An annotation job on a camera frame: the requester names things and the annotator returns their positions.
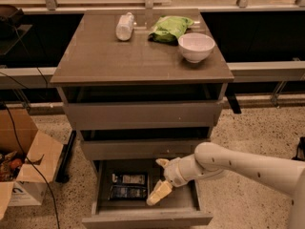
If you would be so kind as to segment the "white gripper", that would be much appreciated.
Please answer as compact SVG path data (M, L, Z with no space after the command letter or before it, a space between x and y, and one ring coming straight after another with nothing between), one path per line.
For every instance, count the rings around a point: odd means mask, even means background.
M164 178L166 180L158 180L152 192L149 194L146 202L149 206L153 206L161 199L165 198L173 191L173 187L181 187L188 183L182 176L179 163L181 159L175 158L168 160L166 158L158 158L155 162L164 168Z

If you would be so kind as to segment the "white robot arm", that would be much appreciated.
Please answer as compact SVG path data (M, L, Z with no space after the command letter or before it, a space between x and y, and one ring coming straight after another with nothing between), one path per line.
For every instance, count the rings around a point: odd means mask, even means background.
M290 197L288 229L305 228L305 163L302 161L232 151L203 142L189 156L172 160L159 158L156 163L164 169L164 178L149 194L150 206L169 195L174 187L232 171Z

